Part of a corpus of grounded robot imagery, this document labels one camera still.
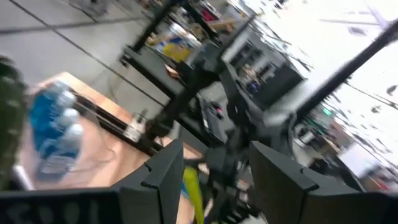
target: water bottle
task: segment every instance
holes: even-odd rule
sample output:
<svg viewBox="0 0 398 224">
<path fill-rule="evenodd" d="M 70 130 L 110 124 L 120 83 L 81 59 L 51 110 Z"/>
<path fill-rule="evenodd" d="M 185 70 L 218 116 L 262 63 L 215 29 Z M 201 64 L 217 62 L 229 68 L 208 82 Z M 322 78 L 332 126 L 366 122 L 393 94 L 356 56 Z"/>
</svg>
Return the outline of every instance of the water bottle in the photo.
<svg viewBox="0 0 398 224">
<path fill-rule="evenodd" d="M 79 120 L 79 112 L 75 109 L 68 108 L 63 111 L 62 115 L 56 118 L 52 122 L 40 124 L 43 127 L 43 131 L 34 131 L 34 142 L 36 150 L 42 147 L 44 141 L 48 139 L 59 139 L 65 134 L 65 131 Z"/>
<path fill-rule="evenodd" d="M 67 82 L 57 80 L 36 96 L 30 111 L 30 122 L 32 127 L 36 127 L 40 124 L 40 118 L 43 115 L 48 114 L 51 105 L 55 103 L 61 93 L 68 89 L 69 84 Z"/>
<path fill-rule="evenodd" d="M 61 180 L 75 164 L 83 139 L 83 127 L 71 125 L 58 140 L 43 143 L 42 162 L 37 169 L 37 179 L 48 182 Z"/>
</svg>

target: green light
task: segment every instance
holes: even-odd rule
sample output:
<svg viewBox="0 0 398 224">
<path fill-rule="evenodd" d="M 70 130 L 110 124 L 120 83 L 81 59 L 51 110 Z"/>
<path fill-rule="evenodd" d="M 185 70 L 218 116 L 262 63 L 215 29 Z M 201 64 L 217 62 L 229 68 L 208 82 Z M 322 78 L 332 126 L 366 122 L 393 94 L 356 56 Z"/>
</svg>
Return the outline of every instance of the green light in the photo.
<svg viewBox="0 0 398 224">
<path fill-rule="evenodd" d="M 326 115 L 328 115 L 328 116 L 331 116 L 331 115 L 332 115 L 332 112 L 331 112 L 330 110 L 326 109 L 326 108 L 323 109 L 323 112 L 324 112 Z"/>
</svg>

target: wooden table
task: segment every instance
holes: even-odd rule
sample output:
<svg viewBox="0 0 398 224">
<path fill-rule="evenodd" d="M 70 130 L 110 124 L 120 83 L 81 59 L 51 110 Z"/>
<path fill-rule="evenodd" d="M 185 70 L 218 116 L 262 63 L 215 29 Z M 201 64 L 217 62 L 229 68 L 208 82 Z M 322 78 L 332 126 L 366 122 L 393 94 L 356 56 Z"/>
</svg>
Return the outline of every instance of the wooden table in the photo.
<svg viewBox="0 0 398 224">
<path fill-rule="evenodd" d="M 52 83 L 56 79 L 66 80 L 72 89 L 77 93 L 86 96 L 93 100 L 99 107 L 111 113 L 120 120 L 129 123 L 132 120 L 131 114 L 119 105 L 98 93 L 73 75 L 63 72 L 43 83 L 39 86 L 45 86 Z M 109 159 L 109 162 L 102 162 L 95 166 L 95 169 L 88 172 L 75 172 L 68 174 L 63 181 L 59 184 L 46 185 L 38 180 L 34 180 L 34 185 L 37 189 L 64 189 L 64 188 L 81 188 L 81 187 L 104 187 L 110 186 L 115 182 L 119 181 L 123 177 L 127 176 L 139 166 L 148 160 L 149 156 L 141 151 L 138 151 L 134 147 L 126 144 L 117 137 L 105 130 L 98 128 L 92 122 L 86 119 L 81 119 L 80 123 L 83 125 L 85 130 L 85 136 L 83 139 L 82 151 L 77 164 L 85 164 L 88 159 L 104 161 L 104 158 Z M 29 130 L 25 132 L 23 147 L 20 155 L 20 165 L 22 165 L 27 171 L 28 175 L 33 177 L 35 168 L 37 166 L 33 158 L 31 141 L 29 137 Z M 164 144 L 171 142 L 170 138 L 164 138 Z M 193 158 L 200 157 L 201 154 L 196 150 L 192 149 L 188 145 L 184 144 L 184 157 Z M 76 181 L 76 178 L 83 178 L 85 181 Z M 178 208 L 178 224 L 188 224 L 193 220 L 194 211 L 191 203 L 184 196 L 180 197 L 180 206 Z"/>
</svg>

